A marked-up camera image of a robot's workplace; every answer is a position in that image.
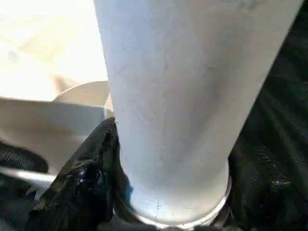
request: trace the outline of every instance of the black plastic sheet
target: black plastic sheet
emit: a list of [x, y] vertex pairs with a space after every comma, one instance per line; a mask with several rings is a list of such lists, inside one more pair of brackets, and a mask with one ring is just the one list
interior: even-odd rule
[[112, 218], [119, 143], [113, 118], [103, 121], [61, 169], [30, 212], [27, 231], [90, 231]]

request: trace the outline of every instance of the white surface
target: white surface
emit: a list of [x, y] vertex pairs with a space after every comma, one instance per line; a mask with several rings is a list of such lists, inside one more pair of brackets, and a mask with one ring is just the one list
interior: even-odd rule
[[52, 101], [107, 74], [93, 2], [0, 0], [0, 97]]
[[52, 131], [14, 131], [0, 128], [0, 139], [10, 145], [27, 148], [49, 163], [49, 173], [58, 174], [87, 135]]
[[44, 157], [57, 174], [104, 119], [102, 107], [0, 100], [0, 140]]
[[167, 224], [222, 199], [227, 157], [302, 0], [96, 0], [137, 213]]

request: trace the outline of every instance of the white pipe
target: white pipe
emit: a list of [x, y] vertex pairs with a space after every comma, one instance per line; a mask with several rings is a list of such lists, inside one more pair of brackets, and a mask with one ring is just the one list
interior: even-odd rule
[[301, 3], [95, 1], [122, 193], [143, 221], [187, 228], [224, 198], [228, 155]]

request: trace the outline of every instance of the black cloth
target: black cloth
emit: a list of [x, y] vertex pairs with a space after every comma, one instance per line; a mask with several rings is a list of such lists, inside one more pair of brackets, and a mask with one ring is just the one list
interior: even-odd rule
[[244, 230], [308, 230], [308, 4], [301, 8], [230, 155]]

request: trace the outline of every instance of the metal pipe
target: metal pipe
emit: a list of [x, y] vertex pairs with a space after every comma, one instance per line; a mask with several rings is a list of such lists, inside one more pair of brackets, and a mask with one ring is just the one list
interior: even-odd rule
[[301, 3], [95, 1], [120, 195], [142, 221], [189, 228], [215, 218], [228, 155]]

